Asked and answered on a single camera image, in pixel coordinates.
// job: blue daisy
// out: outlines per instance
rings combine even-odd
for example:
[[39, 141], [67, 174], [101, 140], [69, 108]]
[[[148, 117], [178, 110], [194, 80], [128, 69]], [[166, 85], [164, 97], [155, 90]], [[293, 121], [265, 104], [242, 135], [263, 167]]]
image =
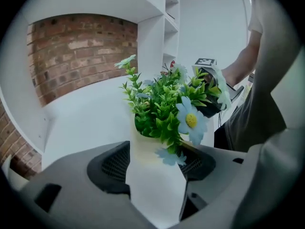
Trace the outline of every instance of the blue daisy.
[[207, 132], [208, 118], [191, 105], [191, 100], [188, 97], [183, 96], [181, 100], [182, 104], [176, 104], [179, 110], [177, 119], [180, 121], [178, 131], [182, 134], [188, 134], [193, 145], [199, 145], [203, 134]]

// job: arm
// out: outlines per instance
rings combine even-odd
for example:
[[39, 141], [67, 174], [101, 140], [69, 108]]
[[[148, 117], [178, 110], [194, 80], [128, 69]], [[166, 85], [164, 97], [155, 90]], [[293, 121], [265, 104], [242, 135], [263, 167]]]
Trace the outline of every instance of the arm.
[[248, 45], [244, 48], [234, 63], [222, 70], [227, 83], [235, 86], [248, 76], [255, 67], [262, 34], [251, 31]]

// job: green leaves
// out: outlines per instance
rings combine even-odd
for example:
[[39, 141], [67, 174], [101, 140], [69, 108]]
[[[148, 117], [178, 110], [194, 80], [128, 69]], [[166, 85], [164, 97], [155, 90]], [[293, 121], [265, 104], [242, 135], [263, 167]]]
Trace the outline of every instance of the green leaves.
[[170, 93], [170, 89], [166, 86], [163, 86], [163, 90], [165, 91], [166, 94]]
[[176, 152], [176, 146], [175, 145], [171, 145], [167, 148], [167, 151], [169, 154], [174, 154]]
[[149, 133], [150, 136], [154, 138], [159, 138], [161, 136], [161, 131], [160, 130], [153, 130]]
[[156, 118], [156, 124], [157, 124], [158, 129], [162, 129], [163, 121], [161, 121], [160, 119]]
[[219, 88], [217, 86], [211, 87], [210, 89], [208, 89], [208, 94], [218, 97], [221, 94], [221, 91], [219, 90]]
[[194, 106], [204, 106], [206, 107], [206, 105], [202, 102], [200, 102], [199, 100], [191, 100], [192, 105]]
[[[195, 77], [191, 78], [192, 86], [184, 84], [183, 90], [180, 90], [181, 72], [179, 70], [169, 71], [168, 75], [162, 74], [161, 77], [154, 79], [154, 84], [143, 86], [139, 81], [141, 74], [135, 74], [135, 67], [131, 67], [128, 63], [123, 68], [128, 74], [129, 81], [123, 83], [120, 88], [124, 89], [124, 93], [128, 95], [126, 100], [129, 101], [128, 105], [135, 113], [137, 130], [143, 136], [159, 138], [161, 142], [166, 142], [168, 152], [172, 154], [177, 152], [181, 144], [178, 132], [180, 122], [177, 119], [176, 107], [177, 103], [182, 102], [181, 97], [188, 97], [193, 106], [206, 106], [205, 102], [211, 102], [207, 98], [220, 93], [213, 80], [206, 83], [204, 79], [200, 79], [208, 73], [200, 73], [197, 67]], [[139, 93], [147, 94], [150, 98], [138, 97]]]

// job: black pants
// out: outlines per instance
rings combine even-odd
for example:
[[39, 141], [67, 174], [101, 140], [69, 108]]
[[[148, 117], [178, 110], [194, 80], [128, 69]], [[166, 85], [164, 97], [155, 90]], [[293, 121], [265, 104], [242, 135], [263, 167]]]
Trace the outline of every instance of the black pants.
[[214, 132], [214, 147], [230, 150], [224, 124]]

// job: white wall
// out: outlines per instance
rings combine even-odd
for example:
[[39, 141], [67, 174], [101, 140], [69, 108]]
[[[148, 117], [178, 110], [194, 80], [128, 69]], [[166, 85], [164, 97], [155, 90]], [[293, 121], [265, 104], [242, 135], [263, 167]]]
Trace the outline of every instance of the white wall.
[[[177, 62], [186, 66], [190, 76], [193, 76], [191, 66], [198, 58], [214, 58], [221, 69], [229, 66], [248, 42], [250, 1], [180, 0], [180, 5]], [[223, 113], [222, 123], [231, 116], [236, 105], [237, 101]], [[218, 115], [214, 117], [215, 130], [217, 120]]]
[[48, 119], [28, 69], [27, 29], [28, 22], [20, 13], [2, 40], [0, 98], [16, 129], [32, 147], [43, 153]]

